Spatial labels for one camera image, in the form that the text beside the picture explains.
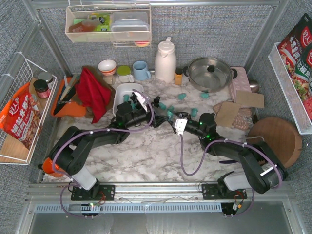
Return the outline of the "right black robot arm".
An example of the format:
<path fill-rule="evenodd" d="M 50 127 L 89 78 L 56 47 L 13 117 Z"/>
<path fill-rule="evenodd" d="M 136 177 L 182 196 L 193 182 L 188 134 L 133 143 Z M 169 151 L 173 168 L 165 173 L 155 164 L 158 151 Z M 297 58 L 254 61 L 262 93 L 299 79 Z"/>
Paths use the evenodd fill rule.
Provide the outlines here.
<path fill-rule="evenodd" d="M 224 176 L 223 182 L 228 190 L 251 188 L 263 194 L 279 188 L 288 176 L 285 166 L 266 142 L 248 144 L 222 137 L 216 130 L 212 113 L 203 113 L 199 121 L 195 121 L 186 112 L 174 112 L 168 122 L 180 137 L 184 132 L 197 136 L 203 155 L 223 156 L 241 164 L 243 173 Z"/>

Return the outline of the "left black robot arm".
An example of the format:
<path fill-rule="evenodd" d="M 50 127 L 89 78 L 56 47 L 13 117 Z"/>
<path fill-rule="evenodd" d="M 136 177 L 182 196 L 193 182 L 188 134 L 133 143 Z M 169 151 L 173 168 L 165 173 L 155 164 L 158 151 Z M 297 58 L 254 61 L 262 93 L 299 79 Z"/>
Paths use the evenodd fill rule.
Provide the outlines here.
<path fill-rule="evenodd" d="M 85 166 L 85 162 L 93 148 L 104 145 L 121 144 L 132 132 L 129 128 L 143 122 L 150 123 L 154 128 L 168 120 L 167 112 L 157 107 L 124 102 L 117 106 L 115 119 L 103 129 L 81 130 L 69 127 L 50 151 L 48 157 L 55 161 L 55 167 L 66 172 L 77 186 L 89 191 L 98 180 Z"/>

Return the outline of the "black coffee capsule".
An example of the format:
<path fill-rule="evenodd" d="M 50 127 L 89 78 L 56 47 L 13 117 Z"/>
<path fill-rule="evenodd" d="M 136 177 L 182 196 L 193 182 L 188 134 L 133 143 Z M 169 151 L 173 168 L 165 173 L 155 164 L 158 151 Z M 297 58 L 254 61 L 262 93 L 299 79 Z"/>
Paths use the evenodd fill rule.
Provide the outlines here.
<path fill-rule="evenodd" d="M 134 100 L 134 99 L 136 99 L 136 97 L 137 97 L 137 96 L 136 96 L 134 93 L 132 93 L 132 95 L 130 96 L 130 99 L 131 99 L 131 100 Z"/>
<path fill-rule="evenodd" d="M 154 98 L 154 100 L 153 100 L 154 105 L 159 104 L 159 101 L 160 101 L 160 97 L 159 96 Z"/>

